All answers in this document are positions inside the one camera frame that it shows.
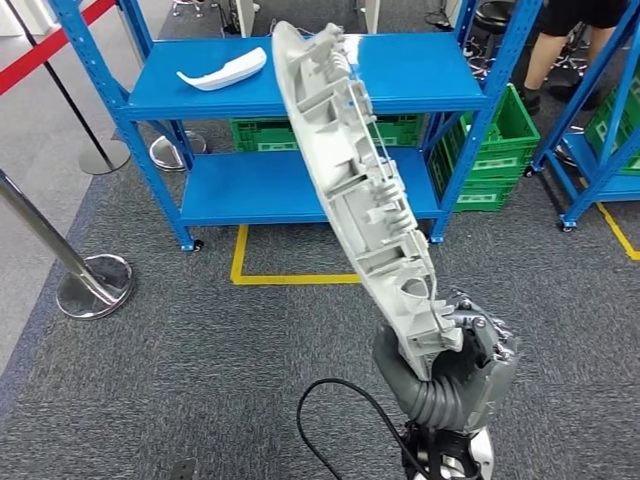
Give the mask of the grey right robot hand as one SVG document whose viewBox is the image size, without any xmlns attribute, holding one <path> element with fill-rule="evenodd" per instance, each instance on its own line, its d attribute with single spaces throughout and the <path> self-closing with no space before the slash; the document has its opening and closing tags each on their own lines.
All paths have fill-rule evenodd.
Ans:
<svg viewBox="0 0 640 480">
<path fill-rule="evenodd" d="M 398 351 L 388 326 L 378 328 L 373 356 L 400 409 L 420 426 L 469 434 L 481 430 L 504 400 L 519 360 L 518 340 L 506 324 L 453 290 L 447 299 L 463 343 L 442 351 L 420 380 Z"/>
</svg>

